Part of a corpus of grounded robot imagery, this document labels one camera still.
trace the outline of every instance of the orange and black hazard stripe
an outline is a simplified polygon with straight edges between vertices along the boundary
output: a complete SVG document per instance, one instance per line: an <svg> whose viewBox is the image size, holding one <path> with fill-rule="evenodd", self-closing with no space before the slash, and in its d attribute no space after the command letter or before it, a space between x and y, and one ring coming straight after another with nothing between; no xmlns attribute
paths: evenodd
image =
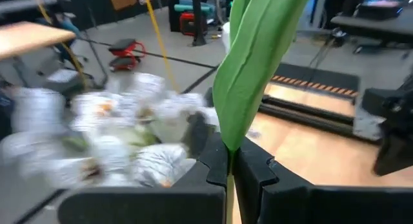
<svg viewBox="0 0 413 224"><path fill-rule="evenodd" d="M358 95L358 91L355 91L355 90L351 90L347 88L339 88L339 87L334 87L330 85L324 85L322 83L314 83L314 82L309 82L309 81L304 81L304 80L294 79L294 78L289 78L289 77L284 77L284 76L274 75L271 81L275 83L291 85L294 87L307 88L307 89L309 88L311 90L315 90L318 92L328 92L328 93L331 93L332 95L340 96L340 97L352 98Z"/></svg>

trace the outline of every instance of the black plastic frame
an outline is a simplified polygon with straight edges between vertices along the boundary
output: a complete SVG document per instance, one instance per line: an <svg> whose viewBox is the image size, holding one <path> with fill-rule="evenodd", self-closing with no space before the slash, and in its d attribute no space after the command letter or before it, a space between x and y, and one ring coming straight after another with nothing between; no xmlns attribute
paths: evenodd
<svg viewBox="0 0 413 224"><path fill-rule="evenodd" d="M413 222L413 188L313 185L247 138L234 176L242 224Z"/></svg>
<svg viewBox="0 0 413 224"><path fill-rule="evenodd" d="M224 224L227 172L227 150L215 134L194 167L173 187L83 189L59 206L59 222Z"/></svg>
<svg viewBox="0 0 413 224"><path fill-rule="evenodd" d="M207 93L212 104L212 91ZM413 188L326 187L289 171L245 138L234 173L242 224L413 223ZM213 134L172 188L88 188L58 210L61 224L224 223L228 154Z"/></svg>

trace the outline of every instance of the green plant stem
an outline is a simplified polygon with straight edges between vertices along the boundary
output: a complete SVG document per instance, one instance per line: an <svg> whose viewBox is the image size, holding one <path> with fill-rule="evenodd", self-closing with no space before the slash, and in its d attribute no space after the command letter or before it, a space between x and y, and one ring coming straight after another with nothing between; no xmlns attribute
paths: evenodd
<svg viewBox="0 0 413 224"><path fill-rule="evenodd" d="M235 181L232 171L227 177L227 224L232 224L232 213L234 210Z"/></svg>

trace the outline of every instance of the gray floor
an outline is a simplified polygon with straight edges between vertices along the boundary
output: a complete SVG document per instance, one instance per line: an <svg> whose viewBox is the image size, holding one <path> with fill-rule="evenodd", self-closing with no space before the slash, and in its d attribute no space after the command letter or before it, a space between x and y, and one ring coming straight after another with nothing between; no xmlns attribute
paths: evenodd
<svg viewBox="0 0 413 224"><path fill-rule="evenodd" d="M218 65L224 58L225 51L220 40L209 39L209 44L205 46L190 47L191 37L169 31L167 9L157 10L156 16L166 50L170 57L210 66ZM154 54L161 53L150 18L146 14L119 22L118 24L91 29L88 33L92 40L109 44L122 38L135 38L145 44L148 52ZM100 44L94 44L94 46L103 64L107 65L108 62L113 59L107 50L108 47ZM330 50L328 57L320 64L319 68L322 70L358 75L362 81L362 89L372 86L396 88L401 84L408 72L410 72L413 57L401 60L403 51L386 50L375 55L353 55L353 49L354 46L349 44ZM283 61L295 65L307 66L318 50L318 46L311 45L310 43L294 43L284 56ZM90 62L85 64L85 71L95 76L97 81L102 80L102 73L99 70L97 61L88 43L78 41L74 46L74 52L89 57ZM51 50L40 50L24 55L23 59L35 70L46 70L50 68L50 57L52 55ZM211 70L207 67L195 66L174 60L170 60L169 62L181 91L184 91L185 88ZM0 68L2 75L7 80L20 84L8 61L0 62ZM138 66L137 71L166 77L165 65L161 57L146 56ZM215 73L196 86L193 92L206 92L207 89L212 86L214 78ZM30 76L30 82L33 85L37 84L40 79L35 73L32 73ZM0 182L1 223L13 223L19 216L27 212L30 207L40 202L53 191L41 176L22 179L17 169L17 165L0 166L0 177L2 179ZM53 208L44 210L30 223L57 223Z"/></svg>

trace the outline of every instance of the orange striped strip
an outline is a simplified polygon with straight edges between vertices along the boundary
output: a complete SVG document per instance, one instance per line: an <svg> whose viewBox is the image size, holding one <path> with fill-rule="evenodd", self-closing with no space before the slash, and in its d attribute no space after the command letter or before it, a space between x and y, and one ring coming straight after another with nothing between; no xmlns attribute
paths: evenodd
<svg viewBox="0 0 413 224"><path fill-rule="evenodd" d="M312 83L308 81L302 81L299 79L292 79L292 78L283 77L283 76L274 76L272 80L280 81L282 83L298 85L301 87L311 87L311 88L325 90L325 91L329 91L329 92L333 92L337 94L344 94L344 95L351 96L351 97L356 97L358 95L358 92L353 91L353 90L349 90L345 88L338 88L338 87L333 87L333 86L327 86L327 85L322 85L320 83Z"/></svg>

